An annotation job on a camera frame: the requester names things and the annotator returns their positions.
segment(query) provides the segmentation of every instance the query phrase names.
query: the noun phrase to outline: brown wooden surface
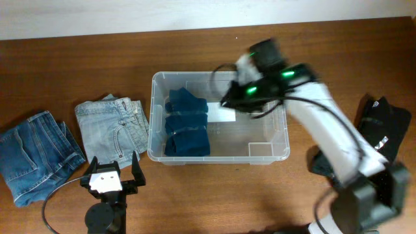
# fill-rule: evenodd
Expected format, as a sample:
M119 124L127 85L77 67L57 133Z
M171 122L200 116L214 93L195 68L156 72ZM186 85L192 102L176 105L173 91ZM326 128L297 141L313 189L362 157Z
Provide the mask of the brown wooden surface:
M77 104L112 93L141 100L148 116L154 73L210 71L271 36L290 62L312 65L351 120L367 92L416 116L416 30L411 18L388 18L2 41L0 130L44 109L64 120L82 146ZM268 166L164 166L141 155L148 185L127 198L128 233L244 233L311 222L313 204L328 184L307 171L311 137L292 118L288 126L291 155ZM415 135L413 118L398 155L413 173ZM130 167L122 177L131 178ZM0 193L1 233L47 232L41 202L16 208L3 180ZM72 184L49 202L47 217L61 233L86 233L84 215L96 202ZM415 220L412 185L404 215L380 229L414 233Z

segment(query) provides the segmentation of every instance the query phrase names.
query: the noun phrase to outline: green indicator light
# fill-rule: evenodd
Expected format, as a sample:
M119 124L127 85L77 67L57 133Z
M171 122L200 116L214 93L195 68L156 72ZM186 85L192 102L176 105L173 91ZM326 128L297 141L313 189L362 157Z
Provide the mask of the green indicator light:
M285 71L281 75L284 77L291 77L292 75L294 75L294 71Z
M257 90L257 87L251 87L247 89L247 94L252 95Z

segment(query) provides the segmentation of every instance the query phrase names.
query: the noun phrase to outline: white wall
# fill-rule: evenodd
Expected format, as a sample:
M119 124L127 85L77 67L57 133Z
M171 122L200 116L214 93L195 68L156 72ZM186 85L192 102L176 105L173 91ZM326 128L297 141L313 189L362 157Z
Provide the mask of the white wall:
M0 0L0 40L415 14L416 0Z

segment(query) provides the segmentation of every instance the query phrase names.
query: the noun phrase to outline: storage box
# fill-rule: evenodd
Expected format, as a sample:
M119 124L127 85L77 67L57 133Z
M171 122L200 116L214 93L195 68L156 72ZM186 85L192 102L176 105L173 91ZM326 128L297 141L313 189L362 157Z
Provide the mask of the storage box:
M186 88L197 98L205 98L208 103L219 103L235 78L233 72L217 72L210 81L211 72L158 72L153 76L151 88L150 127L148 155L151 160L166 165L184 164L270 164L287 159L290 154L287 134L286 112L283 107L260 118L252 120L249 114L235 112L235 121L217 122L211 118L207 132L211 154L206 157L169 157L164 154L167 134L164 128L168 116L164 104L169 102L169 90ZM215 115L208 110L208 115Z

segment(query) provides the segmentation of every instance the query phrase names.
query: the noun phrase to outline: blue jeans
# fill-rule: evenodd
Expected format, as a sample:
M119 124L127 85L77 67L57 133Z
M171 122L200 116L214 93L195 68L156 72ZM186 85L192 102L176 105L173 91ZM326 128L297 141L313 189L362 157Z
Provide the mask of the blue jeans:
M117 161L121 168L131 165L133 151L147 150L149 123L140 101L108 95L75 108L88 161L94 156L102 164Z
M0 172L17 207L44 200L84 162L66 124L48 111L0 135Z

